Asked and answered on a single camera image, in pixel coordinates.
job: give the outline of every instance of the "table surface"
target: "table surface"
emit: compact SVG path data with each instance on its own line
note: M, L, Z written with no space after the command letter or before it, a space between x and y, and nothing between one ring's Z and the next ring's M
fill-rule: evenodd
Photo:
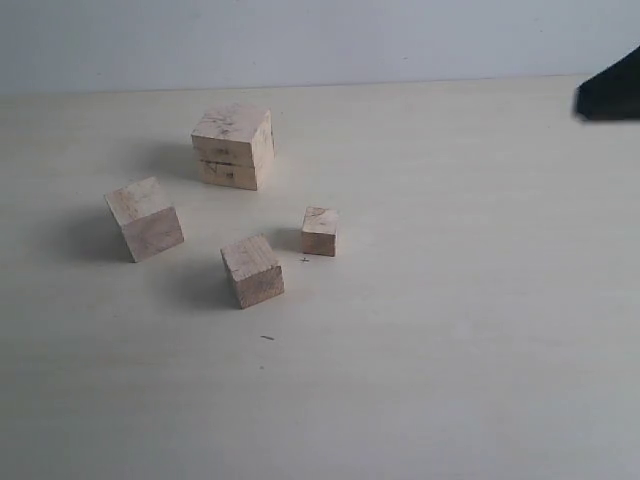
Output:
M637 480L640 136L582 80L0 97L0 477ZM197 179L232 101L259 192ZM134 264L103 194L149 176L186 242ZM243 311L257 233L286 293Z

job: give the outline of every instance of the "wooden cube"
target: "wooden cube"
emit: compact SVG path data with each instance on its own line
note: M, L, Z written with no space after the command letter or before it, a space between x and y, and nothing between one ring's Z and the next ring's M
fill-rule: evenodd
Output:
M228 245L220 253L241 308L284 293L282 267L263 235Z
M141 262L184 242L176 209L155 177L105 195L133 260Z
M275 157L271 111L252 105L212 108L191 140L205 183L257 190Z
M309 207L302 224L302 252L313 255L336 256L338 211Z

